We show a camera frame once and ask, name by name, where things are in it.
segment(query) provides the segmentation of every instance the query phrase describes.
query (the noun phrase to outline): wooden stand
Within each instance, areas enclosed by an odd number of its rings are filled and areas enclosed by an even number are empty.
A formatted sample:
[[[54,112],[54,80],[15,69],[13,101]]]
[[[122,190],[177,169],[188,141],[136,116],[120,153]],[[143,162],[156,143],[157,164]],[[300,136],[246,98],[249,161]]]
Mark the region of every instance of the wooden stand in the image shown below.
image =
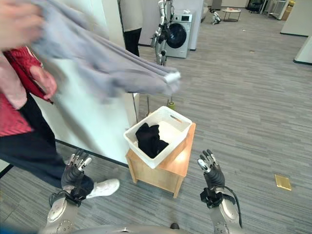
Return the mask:
[[[136,184],[138,180],[144,181],[174,193],[174,198],[177,198],[187,174],[195,128],[196,124],[193,123],[185,140],[155,169],[150,168],[129,150],[126,158],[133,182]]]

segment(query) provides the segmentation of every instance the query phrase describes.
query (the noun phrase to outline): washing machine door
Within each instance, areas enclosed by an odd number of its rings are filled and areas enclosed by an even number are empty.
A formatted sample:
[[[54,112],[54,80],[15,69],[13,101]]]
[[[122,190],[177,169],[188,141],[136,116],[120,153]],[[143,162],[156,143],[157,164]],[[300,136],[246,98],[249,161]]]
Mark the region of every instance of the washing machine door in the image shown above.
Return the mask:
[[[172,23],[169,26],[170,34],[167,39],[167,44],[174,49],[180,48],[186,41],[186,30],[179,23]]]

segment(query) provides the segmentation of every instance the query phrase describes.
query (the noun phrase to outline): gray towel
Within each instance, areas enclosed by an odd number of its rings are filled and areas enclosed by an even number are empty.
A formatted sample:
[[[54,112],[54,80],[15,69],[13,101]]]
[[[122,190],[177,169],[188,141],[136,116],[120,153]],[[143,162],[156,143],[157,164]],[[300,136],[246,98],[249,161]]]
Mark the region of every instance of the gray towel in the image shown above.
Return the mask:
[[[23,0],[39,5],[46,20],[32,49],[47,59],[72,59],[92,93],[106,99],[129,93],[171,95],[179,88],[177,69],[137,57],[88,30],[83,13],[56,0]]]

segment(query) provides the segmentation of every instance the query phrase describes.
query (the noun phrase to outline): hand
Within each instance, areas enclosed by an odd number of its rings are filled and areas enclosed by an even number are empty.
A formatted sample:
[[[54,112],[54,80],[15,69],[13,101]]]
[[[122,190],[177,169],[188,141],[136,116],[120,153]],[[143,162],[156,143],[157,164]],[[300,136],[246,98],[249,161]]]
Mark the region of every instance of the hand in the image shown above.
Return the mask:
[[[43,98],[45,100],[50,99],[55,94],[58,88],[54,77],[43,68],[38,66],[32,66],[30,68],[30,73],[33,78],[39,83],[39,85],[41,85],[45,89],[46,95]]]
[[[41,35],[41,10],[33,4],[0,0],[0,51],[28,44]]]

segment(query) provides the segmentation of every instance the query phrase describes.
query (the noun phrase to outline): white laundry basket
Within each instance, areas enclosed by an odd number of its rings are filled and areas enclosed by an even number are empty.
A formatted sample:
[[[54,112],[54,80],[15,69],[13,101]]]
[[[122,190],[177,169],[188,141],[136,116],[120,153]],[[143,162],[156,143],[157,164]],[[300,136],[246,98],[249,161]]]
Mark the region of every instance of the white laundry basket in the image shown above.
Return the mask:
[[[143,123],[147,123],[149,126],[158,124],[160,139],[169,143],[155,158],[148,157],[138,147],[136,132]],[[130,149],[132,149],[150,168],[155,168],[185,139],[191,124],[192,121],[188,118],[166,106],[162,106],[128,129],[124,133],[124,137],[128,141]]]

